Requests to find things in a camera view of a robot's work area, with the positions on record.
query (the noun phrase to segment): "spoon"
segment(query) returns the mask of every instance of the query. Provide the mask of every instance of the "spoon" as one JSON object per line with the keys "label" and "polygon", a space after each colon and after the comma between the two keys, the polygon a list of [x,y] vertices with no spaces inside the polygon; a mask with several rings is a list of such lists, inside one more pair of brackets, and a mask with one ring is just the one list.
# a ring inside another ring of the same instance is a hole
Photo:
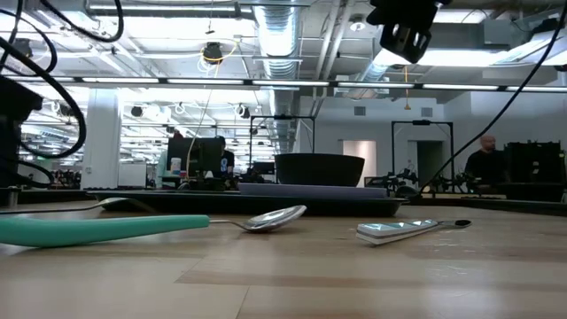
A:
{"label": "spoon", "polygon": [[358,225],[356,237],[374,245],[382,245],[423,234],[439,227],[466,228],[471,224],[472,222],[468,220],[364,223]]}
{"label": "spoon", "polygon": [[[155,213],[132,198],[108,198],[94,206],[69,209],[43,209],[0,212],[0,214],[38,214],[85,211],[99,206],[128,201]],[[42,220],[9,217],[0,219],[0,243],[30,247],[61,247],[159,234],[174,230],[205,228],[210,223],[230,223],[251,233],[276,230],[299,218],[305,206],[293,206],[262,214],[243,224],[230,220],[211,220],[207,215],[161,215],[92,220]]]}

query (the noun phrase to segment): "white column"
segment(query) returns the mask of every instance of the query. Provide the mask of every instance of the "white column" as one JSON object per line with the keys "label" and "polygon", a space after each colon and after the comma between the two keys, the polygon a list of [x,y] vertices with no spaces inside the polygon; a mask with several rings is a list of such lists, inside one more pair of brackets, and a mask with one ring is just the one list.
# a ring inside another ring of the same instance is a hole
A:
{"label": "white column", "polygon": [[117,89],[91,89],[81,188],[116,188],[122,106]]}

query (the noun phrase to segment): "wooden table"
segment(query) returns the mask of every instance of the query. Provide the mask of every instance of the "wooden table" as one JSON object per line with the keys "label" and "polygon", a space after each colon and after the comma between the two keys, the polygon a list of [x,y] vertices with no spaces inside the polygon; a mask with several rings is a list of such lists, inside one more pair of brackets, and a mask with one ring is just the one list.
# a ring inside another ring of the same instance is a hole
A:
{"label": "wooden table", "polygon": [[307,217],[267,235],[213,225],[49,250],[0,245],[0,318],[567,318],[567,219],[419,206],[397,217],[474,223],[379,247],[354,237],[378,220]]}

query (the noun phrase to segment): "man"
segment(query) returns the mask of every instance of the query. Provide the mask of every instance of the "man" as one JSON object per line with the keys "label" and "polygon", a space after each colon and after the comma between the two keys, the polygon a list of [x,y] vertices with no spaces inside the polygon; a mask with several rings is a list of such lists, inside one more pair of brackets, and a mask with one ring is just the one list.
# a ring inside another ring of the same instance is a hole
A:
{"label": "man", "polygon": [[217,136],[217,138],[221,139],[222,144],[221,175],[232,175],[232,172],[234,171],[234,153],[226,150],[227,142],[224,139],[224,136]]}
{"label": "man", "polygon": [[[183,138],[183,135],[175,130],[173,138]],[[159,156],[158,166],[156,167],[156,188],[163,190],[174,190],[175,183],[163,182],[163,177],[168,176],[167,169],[167,149]]]}
{"label": "man", "polygon": [[480,178],[479,185],[495,185],[508,179],[506,159],[502,152],[496,151],[494,136],[480,137],[481,149],[472,153],[467,160],[465,172]]}

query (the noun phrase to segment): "bowl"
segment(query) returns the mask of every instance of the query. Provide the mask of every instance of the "bowl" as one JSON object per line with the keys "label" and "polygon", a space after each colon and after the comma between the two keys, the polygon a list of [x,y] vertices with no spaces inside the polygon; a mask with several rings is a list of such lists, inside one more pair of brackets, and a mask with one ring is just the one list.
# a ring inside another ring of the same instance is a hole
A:
{"label": "bowl", "polygon": [[364,159],[354,156],[316,153],[276,155],[276,171],[282,184],[356,186]]}

